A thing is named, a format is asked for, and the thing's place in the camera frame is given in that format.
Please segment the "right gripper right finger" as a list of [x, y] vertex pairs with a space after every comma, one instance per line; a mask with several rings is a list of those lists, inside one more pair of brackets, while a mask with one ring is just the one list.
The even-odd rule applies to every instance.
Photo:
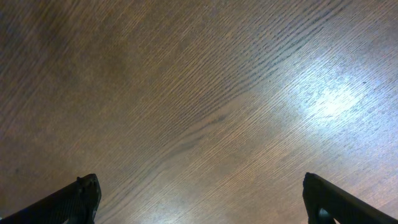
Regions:
[[305, 174], [302, 196], [308, 224], [397, 224], [395, 218], [313, 173]]

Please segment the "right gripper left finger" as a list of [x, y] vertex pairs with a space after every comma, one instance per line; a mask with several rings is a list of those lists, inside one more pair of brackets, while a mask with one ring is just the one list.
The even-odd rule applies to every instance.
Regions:
[[1, 224], [94, 224], [100, 200], [98, 178], [96, 174], [88, 174], [1, 219]]

